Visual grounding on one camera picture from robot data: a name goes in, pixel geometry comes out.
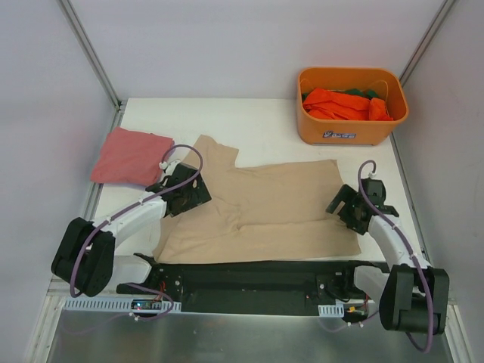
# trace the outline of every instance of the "orange bin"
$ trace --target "orange bin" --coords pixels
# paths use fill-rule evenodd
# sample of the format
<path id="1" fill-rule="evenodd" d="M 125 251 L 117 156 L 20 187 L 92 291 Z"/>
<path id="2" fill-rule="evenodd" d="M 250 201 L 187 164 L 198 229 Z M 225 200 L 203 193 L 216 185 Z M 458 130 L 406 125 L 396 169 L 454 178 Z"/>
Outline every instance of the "orange bin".
<path id="1" fill-rule="evenodd" d="M 393 121 L 316 119 L 304 110 L 302 94 L 317 87 L 331 91 L 373 89 L 386 100 Z M 393 73 L 379 68 L 307 68 L 298 77 L 296 102 L 297 129 L 301 139 L 308 144 L 376 145 L 408 115 L 400 81 Z"/>

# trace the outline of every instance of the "beige fabric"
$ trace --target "beige fabric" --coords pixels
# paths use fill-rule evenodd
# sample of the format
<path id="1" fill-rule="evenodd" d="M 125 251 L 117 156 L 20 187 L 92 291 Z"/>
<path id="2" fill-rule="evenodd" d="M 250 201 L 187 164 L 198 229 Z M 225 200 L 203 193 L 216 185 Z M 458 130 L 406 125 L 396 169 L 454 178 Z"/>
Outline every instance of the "beige fabric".
<path id="1" fill-rule="evenodd" d="M 212 200 L 161 220 L 159 262 L 311 259 L 360 253 L 355 233 L 324 210 L 343 184 L 336 161 L 234 166 L 238 150 L 200 136 Z M 198 166 L 190 152 L 184 160 Z"/>

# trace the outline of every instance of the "robotic arm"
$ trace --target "robotic arm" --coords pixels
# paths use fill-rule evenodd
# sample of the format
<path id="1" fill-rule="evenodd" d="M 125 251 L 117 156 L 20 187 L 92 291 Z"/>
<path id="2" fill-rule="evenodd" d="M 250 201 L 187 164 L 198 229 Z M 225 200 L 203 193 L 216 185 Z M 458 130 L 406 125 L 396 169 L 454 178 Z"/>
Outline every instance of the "robotic arm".
<path id="1" fill-rule="evenodd" d="M 348 185 L 342 186 L 326 209 L 328 213 L 334 213 L 344 203 L 338 216 L 357 233 L 368 232 L 378 243 L 388 264 L 389 274 L 372 266 L 357 267 L 355 286 L 378 304 L 380 320 L 385 329 L 407 333 L 429 331 L 429 297 L 433 307 L 432 331 L 442 334 L 447 312 L 448 275 L 443 269 L 433 268 L 422 256 L 408 251 L 400 235 L 406 238 L 399 227 L 399 214 L 393 206 L 384 204 L 385 199 L 383 182 L 366 178 L 361 180 L 358 191 Z M 416 264 L 423 272 L 431 296 L 426 296 L 424 292 Z"/>
<path id="2" fill-rule="evenodd" d="M 165 216 L 177 216 L 210 201 L 212 198 L 200 174 L 194 182 L 177 188 L 177 185 L 193 178 L 196 173 L 197 169 L 178 160 L 174 161 L 167 166 L 163 180 L 147 187 L 138 203 L 93 221 L 74 219 L 60 242 L 52 262 L 52 273 L 70 282 L 82 246 L 88 236 L 104 224 L 91 239 L 82 256 L 76 270 L 76 289 L 92 297 L 107 287 L 115 288 L 118 284 L 127 282 L 143 283 L 150 274 L 149 261 L 138 255 L 115 256 L 114 251 L 145 225 Z M 163 193 L 163 197 L 158 197 L 163 191 L 168 192 Z"/>

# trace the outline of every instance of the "orange cloth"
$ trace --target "orange cloth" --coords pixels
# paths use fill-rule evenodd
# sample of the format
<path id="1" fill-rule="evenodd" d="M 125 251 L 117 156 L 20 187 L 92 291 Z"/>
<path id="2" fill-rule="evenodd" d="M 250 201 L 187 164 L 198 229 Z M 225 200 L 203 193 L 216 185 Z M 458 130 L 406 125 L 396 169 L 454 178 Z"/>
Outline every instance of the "orange cloth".
<path id="1" fill-rule="evenodd" d="M 306 112 L 318 119 L 392 121 L 384 100 L 315 88 L 302 103 Z"/>

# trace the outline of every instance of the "white tabletop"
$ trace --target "white tabletop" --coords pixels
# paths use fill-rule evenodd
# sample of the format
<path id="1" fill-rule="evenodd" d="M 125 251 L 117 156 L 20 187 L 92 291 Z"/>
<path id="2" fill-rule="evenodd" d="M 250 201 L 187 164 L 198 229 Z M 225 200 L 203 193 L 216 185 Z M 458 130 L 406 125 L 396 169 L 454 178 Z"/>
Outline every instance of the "white tabletop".
<path id="1" fill-rule="evenodd" d="M 121 127 L 168 136 L 179 144 L 194 144 L 202 134 L 211 136 L 221 144 L 239 149 L 238 167 L 335 159 L 343 182 L 355 189 L 361 163 L 375 160 L 377 178 L 386 186 L 386 204 L 398 210 L 414 250 L 420 251 L 389 139 L 377 146 L 308 145 L 297 134 L 295 101 L 281 99 L 130 98 Z M 181 159 L 187 153 L 188 150 L 179 148 L 172 159 Z M 132 186 L 104 185 L 96 216 L 110 214 L 136 201 L 142 192 L 142 188 Z M 131 236 L 116 254 L 150 254 L 159 238 L 160 223 L 156 222 Z M 384 261 L 380 248 L 368 234 L 358 235 L 358 243 L 361 254 L 325 260 Z"/>

